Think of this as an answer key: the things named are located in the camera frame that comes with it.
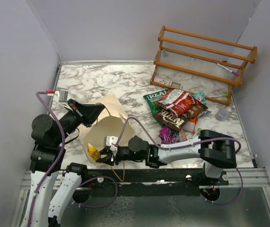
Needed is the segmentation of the yellow snack packet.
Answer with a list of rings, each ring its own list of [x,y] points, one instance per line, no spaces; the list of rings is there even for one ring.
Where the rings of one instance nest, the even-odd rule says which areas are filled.
[[[100,152],[89,143],[88,143],[88,156],[92,158],[94,161],[97,161],[99,158],[101,158]]]

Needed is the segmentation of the purple snack bag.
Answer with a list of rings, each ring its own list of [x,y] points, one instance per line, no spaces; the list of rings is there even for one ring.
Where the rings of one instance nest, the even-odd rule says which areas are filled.
[[[168,126],[164,126],[159,130],[159,138],[162,144],[175,144],[188,140],[183,129],[175,131]]]

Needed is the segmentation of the green crisps bag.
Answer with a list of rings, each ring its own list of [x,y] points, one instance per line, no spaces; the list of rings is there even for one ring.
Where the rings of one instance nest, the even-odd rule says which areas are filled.
[[[144,95],[143,98],[147,101],[150,107],[152,116],[162,110],[162,107],[157,104],[157,102],[169,91],[169,89],[161,90],[151,94]]]

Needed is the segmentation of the brown chocolate packet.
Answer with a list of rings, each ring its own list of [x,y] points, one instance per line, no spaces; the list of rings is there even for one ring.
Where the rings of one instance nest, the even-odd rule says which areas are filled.
[[[168,110],[161,109],[153,115],[156,120],[162,122],[174,131],[180,132],[183,126],[190,120],[198,117],[202,112],[207,110],[208,107],[204,104],[192,105],[189,110],[179,117],[174,117]]]

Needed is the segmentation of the orange snack bag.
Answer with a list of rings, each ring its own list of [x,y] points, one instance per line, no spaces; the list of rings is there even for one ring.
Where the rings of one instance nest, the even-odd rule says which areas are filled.
[[[198,123],[199,117],[196,116],[190,119],[186,124],[183,125],[182,129],[184,131],[190,132],[192,134],[196,133],[196,125]]]

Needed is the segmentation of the red tortilla chips bag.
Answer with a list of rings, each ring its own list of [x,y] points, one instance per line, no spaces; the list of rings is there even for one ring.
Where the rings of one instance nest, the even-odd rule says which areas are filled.
[[[186,91],[170,89],[156,103],[163,109],[168,110],[174,118],[177,118],[188,111],[193,105],[197,105],[198,100]]]

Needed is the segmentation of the teal candy bag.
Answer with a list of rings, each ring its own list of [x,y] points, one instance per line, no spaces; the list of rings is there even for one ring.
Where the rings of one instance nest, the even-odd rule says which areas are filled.
[[[204,92],[199,92],[199,93],[195,93],[193,95],[200,103],[204,104],[204,105],[207,105],[207,102],[206,102],[206,96],[204,94]],[[211,111],[207,108],[206,110],[204,110],[203,112],[200,113],[199,115],[199,118],[200,117],[204,117],[204,116],[207,116],[211,113]]]

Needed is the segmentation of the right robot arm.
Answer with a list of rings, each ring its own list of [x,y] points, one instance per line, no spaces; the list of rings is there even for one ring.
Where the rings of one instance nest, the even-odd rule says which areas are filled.
[[[207,185],[216,182],[224,169],[237,167],[236,139],[211,130],[202,130],[199,136],[175,144],[149,144],[138,136],[132,137],[127,146],[120,146],[117,141],[114,136],[104,139],[98,163],[114,166],[121,161],[133,161],[159,168],[179,160],[200,158],[204,160],[201,180]]]

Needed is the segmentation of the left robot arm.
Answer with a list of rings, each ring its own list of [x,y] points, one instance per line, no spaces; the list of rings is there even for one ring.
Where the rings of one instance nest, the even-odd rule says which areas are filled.
[[[31,153],[30,196],[22,221],[23,227],[47,227],[59,224],[58,215],[49,217],[53,186],[65,155],[65,140],[79,125],[91,127],[105,109],[103,104],[80,104],[67,101],[67,113],[58,119],[49,109],[32,121],[31,137],[35,141]]]

